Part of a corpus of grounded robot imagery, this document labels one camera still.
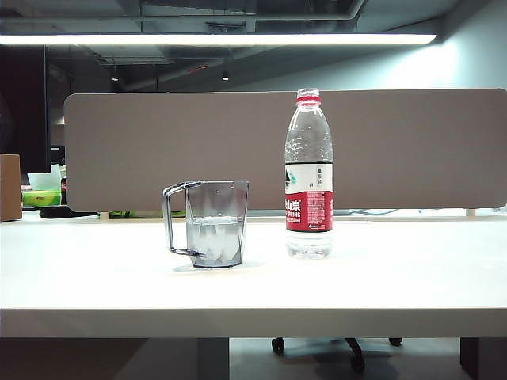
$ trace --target floor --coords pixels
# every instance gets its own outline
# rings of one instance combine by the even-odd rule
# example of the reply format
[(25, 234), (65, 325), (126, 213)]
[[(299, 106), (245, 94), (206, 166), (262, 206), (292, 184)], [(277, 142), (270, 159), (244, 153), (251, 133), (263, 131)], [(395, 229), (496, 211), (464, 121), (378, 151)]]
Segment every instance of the floor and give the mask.
[(231, 380), (471, 380), (459, 365), (459, 339), (358, 340), (364, 352), (363, 374), (350, 367), (344, 340), (285, 339), (285, 352), (271, 351), (270, 339), (231, 339)]

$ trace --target cardboard box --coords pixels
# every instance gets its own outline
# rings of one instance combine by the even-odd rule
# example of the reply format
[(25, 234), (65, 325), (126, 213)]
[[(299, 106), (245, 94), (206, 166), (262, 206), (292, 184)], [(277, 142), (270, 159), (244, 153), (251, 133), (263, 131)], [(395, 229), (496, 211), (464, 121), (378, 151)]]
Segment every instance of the cardboard box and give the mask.
[(17, 154), (0, 154), (0, 222), (21, 219), (21, 170)]

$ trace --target pitcher handle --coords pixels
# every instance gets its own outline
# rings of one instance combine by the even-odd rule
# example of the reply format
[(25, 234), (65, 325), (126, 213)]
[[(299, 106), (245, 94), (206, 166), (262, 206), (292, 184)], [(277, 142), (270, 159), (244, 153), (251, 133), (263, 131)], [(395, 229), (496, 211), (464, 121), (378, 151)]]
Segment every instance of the pitcher handle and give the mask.
[(168, 188), (164, 188), (162, 191), (162, 213), (164, 216), (164, 224), (166, 226), (166, 244), (167, 248), (172, 253), (176, 253), (178, 255), (186, 255), (186, 256), (198, 256), (203, 257), (204, 254), (193, 251), (188, 248), (174, 248), (173, 241), (173, 222), (171, 219), (171, 206), (170, 206), (170, 196), (175, 192), (180, 192), (181, 190), (186, 190), (187, 188), (193, 188), (194, 186), (200, 185), (202, 182), (198, 180), (189, 180), (186, 182), (181, 182), (180, 184), (174, 184), (169, 186)]

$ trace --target ceiling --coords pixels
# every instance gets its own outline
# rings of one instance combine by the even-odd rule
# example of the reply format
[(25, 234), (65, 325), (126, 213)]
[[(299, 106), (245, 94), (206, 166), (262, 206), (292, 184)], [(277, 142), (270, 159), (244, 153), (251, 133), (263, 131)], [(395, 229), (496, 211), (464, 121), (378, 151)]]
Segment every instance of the ceiling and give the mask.
[[(11, 34), (339, 33), (386, 32), (416, 25), (423, 32), (438, 32), (439, 17), (459, 1), (0, 0), (0, 31)], [(224, 69), (237, 75), (243, 73), (245, 81), (253, 72), (260, 76), (269, 71), (279, 74), (378, 50), (378, 47), (80, 46), (52, 47), (50, 60), (54, 67), (72, 75), (75, 62), (92, 59), (111, 75), (120, 77), (122, 90), (153, 90), (155, 82), (165, 83), (166, 89), (178, 90), (192, 83), (196, 70), (200, 72), (200, 81), (207, 75), (204, 72), (210, 73), (209, 78), (221, 81), (216, 72)]]

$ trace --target cable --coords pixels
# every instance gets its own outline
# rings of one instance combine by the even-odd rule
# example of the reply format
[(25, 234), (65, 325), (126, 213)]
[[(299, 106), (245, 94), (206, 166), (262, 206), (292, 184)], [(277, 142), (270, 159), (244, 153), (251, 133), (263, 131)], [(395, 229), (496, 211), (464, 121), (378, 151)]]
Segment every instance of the cable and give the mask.
[(362, 209), (362, 210), (353, 210), (353, 211), (350, 211), (349, 215), (352, 215), (352, 214), (362, 214), (362, 215), (368, 215), (368, 216), (381, 216), (381, 215), (391, 214), (391, 213), (396, 212), (396, 211), (399, 211), (399, 208), (395, 208), (393, 210), (384, 211), (384, 212), (370, 212), (370, 211), (366, 211), (366, 209)]

